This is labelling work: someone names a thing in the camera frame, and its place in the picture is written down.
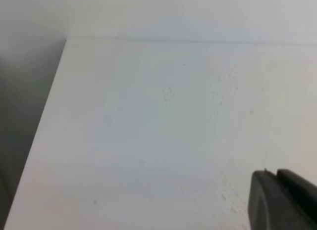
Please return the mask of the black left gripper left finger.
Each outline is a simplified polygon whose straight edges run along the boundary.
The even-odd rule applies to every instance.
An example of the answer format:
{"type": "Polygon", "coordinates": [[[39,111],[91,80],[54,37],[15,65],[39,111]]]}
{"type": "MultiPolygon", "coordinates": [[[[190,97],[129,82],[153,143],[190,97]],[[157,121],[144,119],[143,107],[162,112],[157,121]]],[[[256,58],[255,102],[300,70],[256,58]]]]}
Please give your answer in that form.
{"type": "Polygon", "coordinates": [[[248,201],[251,230],[315,230],[317,215],[307,215],[277,178],[254,171],[248,201]]]}

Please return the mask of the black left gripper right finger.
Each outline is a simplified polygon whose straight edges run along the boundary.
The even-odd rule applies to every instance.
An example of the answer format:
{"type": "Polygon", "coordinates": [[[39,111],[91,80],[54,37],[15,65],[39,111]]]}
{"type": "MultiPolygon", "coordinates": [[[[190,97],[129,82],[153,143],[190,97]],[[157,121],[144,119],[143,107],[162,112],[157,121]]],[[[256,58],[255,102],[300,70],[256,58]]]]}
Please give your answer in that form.
{"type": "Polygon", "coordinates": [[[278,169],[277,178],[307,215],[317,214],[317,187],[298,174],[278,169]]]}

